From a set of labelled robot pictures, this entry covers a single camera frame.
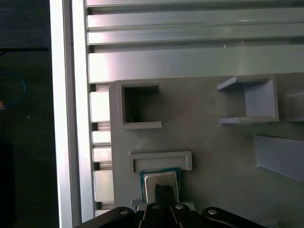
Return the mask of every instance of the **dark floor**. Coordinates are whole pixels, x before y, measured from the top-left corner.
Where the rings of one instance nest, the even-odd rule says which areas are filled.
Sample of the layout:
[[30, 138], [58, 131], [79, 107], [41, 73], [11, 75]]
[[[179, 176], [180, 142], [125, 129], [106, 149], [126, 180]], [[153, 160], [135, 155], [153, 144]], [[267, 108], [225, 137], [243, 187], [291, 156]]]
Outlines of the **dark floor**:
[[[0, 111], [0, 142], [14, 146], [18, 228], [59, 227], [48, 5], [0, 0], [0, 48], [49, 48], [0, 56], [0, 72], [20, 74], [28, 87], [22, 102]], [[18, 80], [0, 76], [0, 101], [7, 104], [21, 92]]]

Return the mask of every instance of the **gray plastic tray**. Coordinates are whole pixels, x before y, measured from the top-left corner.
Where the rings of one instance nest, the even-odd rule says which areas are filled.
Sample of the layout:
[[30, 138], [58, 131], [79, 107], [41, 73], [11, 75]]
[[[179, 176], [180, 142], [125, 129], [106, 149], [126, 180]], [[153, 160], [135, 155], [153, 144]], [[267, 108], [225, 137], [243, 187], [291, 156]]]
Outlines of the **gray plastic tray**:
[[[248, 126], [220, 126], [220, 118], [246, 115], [244, 91], [217, 90], [217, 84], [229, 78], [130, 80], [111, 85], [116, 206], [129, 207], [132, 200], [141, 197], [139, 173], [129, 173], [129, 153], [191, 151], [193, 170], [182, 171], [181, 201], [193, 201], [198, 211], [215, 206], [251, 220], [270, 218], [287, 222], [303, 216], [304, 183], [256, 167], [254, 131]], [[133, 109], [131, 116], [128, 115], [132, 120], [124, 120], [119, 90], [125, 85], [146, 83], [159, 85], [159, 88], [154, 92], [136, 90], [132, 93]], [[277, 75], [276, 84], [279, 115], [284, 119], [284, 94], [291, 89], [303, 89], [304, 77], [301, 74]], [[161, 128], [142, 129], [141, 126], [136, 129], [134, 126], [133, 130], [125, 130], [120, 128], [124, 122], [131, 126], [149, 122], [162, 125]], [[278, 124], [281, 123], [267, 125], [269, 132], [279, 134]], [[288, 130], [295, 132], [293, 127], [289, 126]], [[303, 130], [297, 128], [297, 132], [303, 133]]]

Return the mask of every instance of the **gray surface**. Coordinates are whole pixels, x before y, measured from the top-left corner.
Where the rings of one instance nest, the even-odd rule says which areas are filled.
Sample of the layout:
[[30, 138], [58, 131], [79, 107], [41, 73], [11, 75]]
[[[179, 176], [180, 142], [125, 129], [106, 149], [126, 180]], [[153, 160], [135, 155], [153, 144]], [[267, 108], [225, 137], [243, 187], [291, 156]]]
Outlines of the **gray surface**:
[[[0, 48], [50, 48], [49, 29], [48, 0], [0, 0]], [[7, 53], [0, 57], [2, 71], [17, 72], [28, 87], [22, 102], [0, 111], [0, 141], [14, 145], [14, 228], [58, 228], [50, 52]], [[1, 77], [0, 100], [8, 103], [21, 91], [17, 79]]]
[[235, 76], [217, 85], [225, 93], [244, 93], [246, 117], [220, 119], [220, 124], [252, 124], [279, 121], [274, 75]]
[[304, 141], [255, 136], [256, 165], [304, 181]]
[[[304, 183], [256, 168], [253, 134], [248, 128], [219, 126], [218, 119], [227, 115], [229, 99], [217, 91], [216, 84], [224, 80], [159, 79], [161, 96], [153, 108], [161, 113], [163, 127], [138, 131], [119, 130], [117, 82], [112, 84], [109, 92], [116, 206], [129, 206], [141, 195], [139, 174], [128, 174], [129, 152], [189, 150], [193, 170], [182, 172], [182, 202], [193, 201], [198, 211], [220, 207], [255, 221], [266, 218], [290, 223], [303, 216]], [[302, 81], [301, 74], [279, 75], [278, 97], [281, 99], [289, 88], [303, 86]], [[237, 109], [238, 104], [229, 107]], [[275, 129], [276, 125], [268, 126], [268, 132]]]
[[191, 151], [129, 154], [129, 174], [145, 170], [174, 167], [180, 167], [181, 170], [191, 171]]
[[304, 122], [304, 91], [285, 95], [287, 121]]

